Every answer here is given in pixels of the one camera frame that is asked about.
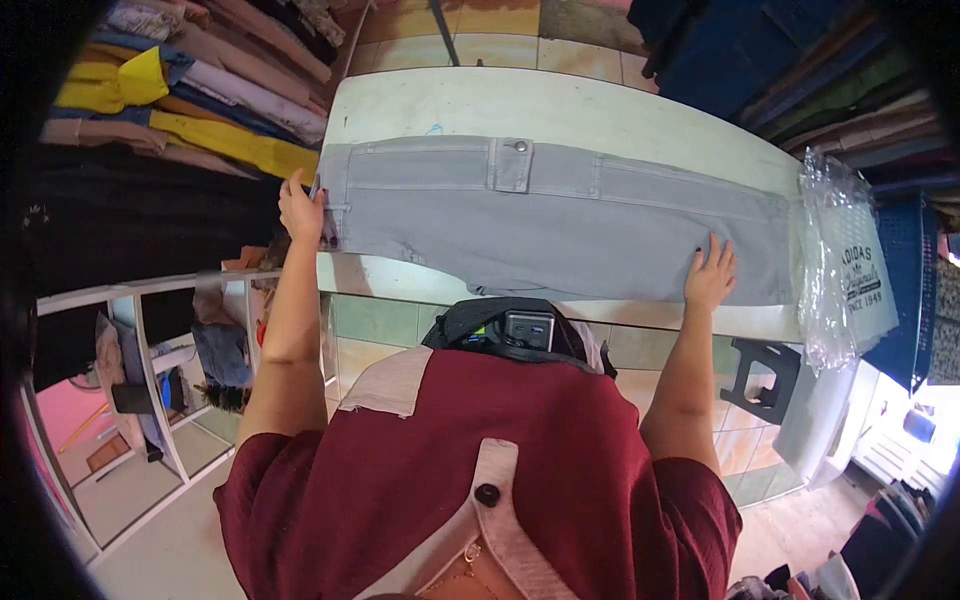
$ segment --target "pink wall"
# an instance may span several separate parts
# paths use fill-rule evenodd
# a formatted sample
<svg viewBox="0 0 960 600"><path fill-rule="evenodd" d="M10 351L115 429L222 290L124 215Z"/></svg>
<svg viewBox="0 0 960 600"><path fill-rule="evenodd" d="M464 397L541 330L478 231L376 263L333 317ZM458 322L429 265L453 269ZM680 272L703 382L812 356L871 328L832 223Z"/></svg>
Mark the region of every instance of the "pink wall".
<svg viewBox="0 0 960 600"><path fill-rule="evenodd" d="M50 446L57 452L67 439L73 435L90 415L107 403L103 392L82 392L74 388L69 381L63 380L36 394L40 405L40 416L47 429ZM110 417L98 417L73 442L88 440L103 433L113 425Z"/></svg>

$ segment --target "floor tile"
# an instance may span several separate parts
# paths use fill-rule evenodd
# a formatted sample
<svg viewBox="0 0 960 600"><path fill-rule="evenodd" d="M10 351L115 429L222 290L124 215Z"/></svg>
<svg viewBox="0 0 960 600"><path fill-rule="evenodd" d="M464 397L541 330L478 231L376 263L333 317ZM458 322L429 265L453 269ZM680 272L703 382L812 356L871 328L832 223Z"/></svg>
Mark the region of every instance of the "floor tile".
<svg viewBox="0 0 960 600"><path fill-rule="evenodd" d="M811 572L831 550L839 552L870 501L866 494L851 498L856 491L850 487L841 477L820 490L791 493L741 511L743 531L730 580L762 577L781 564L792 573Z"/></svg>
<svg viewBox="0 0 960 600"><path fill-rule="evenodd" d="M765 498L767 488L770 487L770 482L774 480L774 475L776 474L776 465L751 469L743 473L743 478L740 479L740 485L737 486L736 493L733 495L733 503L736 504L737 507L743 507L759 502Z"/></svg>
<svg viewBox="0 0 960 600"><path fill-rule="evenodd" d="M537 68L537 38L511 34L457 34L457 58L464 66L482 60L484 66Z"/></svg>
<svg viewBox="0 0 960 600"><path fill-rule="evenodd" d="M449 9L444 9L446 28L451 34L457 31L459 18L459 4L452 3ZM413 5L405 6L398 2L381 7L378 11L367 15L367 20L360 30L359 43L415 36L438 36L439 34L437 20L429 9Z"/></svg>
<svg viewBox="0 0 960 600"><path fill-rule="evenodd" d="M726 400L713 399L713 431L722 431L723 423L727 420L731 404Z"/></svg>
<svg viewBox="0 0 960 600"><path fill-rule="evenodd" d="M180 456L183 468L186 470L186 474L191 477L229 448L226 442L214 438L194 423L187 423L178 428L173 432L173 436L174 445L177 447L177 454ZM167 467L174 471L177 470L173 457L169 453L164 454L163 462Z"/></svg>
<svg viewBox="0 0 960 600"><path fill-rule="evenodd" d="M774 449L774 440L779 432L779 425L767 425L763 428L763 433L760 434L760 441L756 443L756 452L754 452L754 458L751 459L748 470L775 467L783 462L783 459Z"/></svg>
<svg viewBox="0 0 960 600"><path fill-rule="evenodd" d="M456 28L458 34L523 36L539 30L540 0L464 0Z"/></svg>
<svg viewBox="0 0 960 600"><path fill-rule="evenodd" d="M747 470L762 432L759 427L720 432L715 447L720 460L720 471L724 475L734 475Z"/></svg>
<svg viewBox="0 0 960 600"><path fill-rule="evenodd" d="M803 484L804 482L789 465L780 463L777 465L777 473L774 475L773 481L770 482L770 487L767 488L766 497L772 498L775 495L796 490Z"/></svg>
<svg viewBox="0 0 960 600"><path fill-rule="evenodd" d="M407 37L381 41L373 59L373 72L445 66L450 56L440 36Z"/></svg>
<svg viewBox="0 0 960 600"><path fill-rule="evenodd" d="M347 71L347 76L370 73L373 70L373 59L376 58L376 48L379 45L380 42L377 41L369 44L357 44L353 51L353 57L350 59L350 69Z"/></svg>
<svg viewBox="0 0 960 600"><path fill-rule="evenodd" d="M658 381L659 371L621 369L616 376L616 389L640 411L640 420L643 420L643 416L650 410Z"/></svg>
<svg viewBox="0 0 960 600"><path fill-rule="evenodd" d="M662 371L676 341L676 331L614 325L610 338L610 362L618 369Z"/></svg>
<svg viewBox="0 0 960 600"><path fill-rule="evenodd" d="M723 426L720 428L720 430L733 431L736 429L752 429L754 427L763 427L767 424L767 421L761 419L760 417L754 417L739 406L731 404L730 410L727 412L727 418L724 420Z"/></svg>
<svg viewBox="0 0 960 600"><path fill-rule="evenodd" d="M231 444L236 444L237 429L240 427L240 415L225 411L208 410L195 421L217 434Z"/></svg>
<svg viewBox="0 0 960 600"><path fill-rule="evenodd" d="M337 361L340 366L337 382L340 383L340 398L343 398L367 367L397 352L402 352L404 348L338 338L337 350L340 354Z"/></svg>
<svg viewBox="0 0 960 600"><path fill-rule="evenodd" d="M537 68L541 71L569 73L614 84L623 83L619 52L565 39L540 40Z"/></svg>
<svg viewBox="0 0 960 600"><path fill-rule="evenodd" d="M417 305L411 302L367 298L333 297L337 337L391 346L416 346Z"/></svg>
<svg viewBox="0 0 960 600"><path fill-rule="evenodd" d="M587 323L587 326L593 332L593 339L597 341L599 346L603 346L604 342L607 342L607 345L610 344L613 325L609 323Z"/></svg>
<svg viewBox="0 0 960 600"><path fill-rule="evenodd" d="M718 374L736 374L740 362L740 350L731 346L733 338L725 335L713 336L713 372Z"/></svg>
<svg viewBox="0 0 960 600"><path fill-rule="evenodd" d="M423 341L423 336L427 334L430 327L437 322L437 317L446 312L449 306L437 306L436 304L420 304L417 313L417 340Z"/></svg>
<svg viewBox="0 0 960 600"><path fill-rule="evenodd" d="M93 538L105 544L179 485L162 463L135 455L74 495Z"/></svg>
<svg viewBox="0 0 960 600"><path fill-rule="evenodd" d="M639 57L629 52L620 53L620 65L623 68L623 84L636 89L648 91L651 94L660 93L660 87L652 79L643 77L643 67L647 64L645 57Z"/></svg>
<svg viewBox="0 0 960 600"><path fill-rule="evenodd" d="M743 473L726 475L721 478L721 481L723 481L723 487L727 488L727 493L731 498L733 498L733 495L736 493L736 489L740 486L741 479L743 479Z"/></svg>

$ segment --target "green tile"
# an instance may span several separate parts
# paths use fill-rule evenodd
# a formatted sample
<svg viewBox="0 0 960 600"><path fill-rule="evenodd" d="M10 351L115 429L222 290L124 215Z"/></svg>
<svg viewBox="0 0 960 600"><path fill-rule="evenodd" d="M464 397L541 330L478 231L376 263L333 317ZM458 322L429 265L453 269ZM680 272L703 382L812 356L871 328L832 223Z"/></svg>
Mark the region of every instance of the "green tile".
<svg viewBox="0 0 960 600"><path fill-rule="evenodd" d="M418 305L412 302L333 297L333 320L338 337L411 348L417 338Z"/></svg>
<svg viewBox="0 0 960 600"><path fill-rule="evenodd" d="M737 507L754 504L766 497L767 488L777 474L779 465L772 467L757 468L743 473L740 479L740 485L733 494L733 503Z"/></svg>
<svg viewBox="0 0 960 600"><path fill-rule="evenodd" d="M196 423L206 427L231 444L235 444L237 441L237 428L240 426L240 415L214 408L197 417Z"/></svg>
<svg viewBox="0 0 960 600"><path fill-rule="evenodd" d="M610 362L618 369L662 371L676 341L676 331L614 325Z"/></svg>
<svg viewBox="0 0 960 600"><path fill-rule="evenodd" d="M740 350L731 346L733 338L725 335L713 336L713 372L718 375L733 375L740 361Z"/></svg>
<svg viewBox="0 0 960 600"><path fill-rule="evenodd" d="M803 480L793 472L792 468L786 463L780 463L777 465L777 472L774 474L773 481L770 482L770 487L767 488L767 493L764 494L763 497L772 498L775 495L796 490L803 484Z"/></svg>
<svg viewBox="0 0 960 600"><path fill-rule="evenodd" d="M417 313L417 343L423 341L427 331L437 321L437 317L446 312L449 306L437 306L436 304L419 304Z"/></svg>
<svg viewBox="0 0 960 600"><path fill-rule="evenodd" d="M610 341L613 331L611 324L587 322L587 326L590 328L590 331L593 332L593 338L596 340L598 346L603 346L604 342Z"/></svg>
<svg viewBox="0 0 960 600"><path fill-rule="evenodd" d="M743 478L743 473L737 473L736 475L727 475L723 478L723 487L727 488L727 493L730 497L736 493L736 489L740 486L740 479Z"/></svg>

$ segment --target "yellow fabric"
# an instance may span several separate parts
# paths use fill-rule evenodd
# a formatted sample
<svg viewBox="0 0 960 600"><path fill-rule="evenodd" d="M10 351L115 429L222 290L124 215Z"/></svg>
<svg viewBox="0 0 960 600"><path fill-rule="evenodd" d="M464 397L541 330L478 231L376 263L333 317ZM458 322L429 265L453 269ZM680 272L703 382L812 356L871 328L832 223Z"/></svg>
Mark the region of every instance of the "yellow fabric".
<svg viewBox="0 0 960 600"><path fill-rule="evenodd" d="M150 104L169 93L163 80L160 49L155 46L119 67L107 62L73 65L54 104L116 114L128 106Z"/></svg>
<svg viewBox="0 0 960 600"><path fill-rule="evenodd" d="M250 132L226 123L195 119L161 110L150 113L150 127L172 133L168 141L204 148L256 166L264 173L289 178L303 169L304 185L313 185L320 155L289 142Z"/></svg>

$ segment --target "metal snap button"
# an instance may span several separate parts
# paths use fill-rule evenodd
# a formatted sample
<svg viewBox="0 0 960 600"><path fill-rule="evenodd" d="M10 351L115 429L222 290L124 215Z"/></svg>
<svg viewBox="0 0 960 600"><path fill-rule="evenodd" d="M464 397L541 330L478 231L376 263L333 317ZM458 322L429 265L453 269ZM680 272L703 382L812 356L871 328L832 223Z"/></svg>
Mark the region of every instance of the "metal snap button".
<svg viewBox="0 0 960 600"><path fill-rule="evenodd" d="M494 484L481 484L473 492L473 497L487 508L493 508L500 501L500 490Z"/></svg>

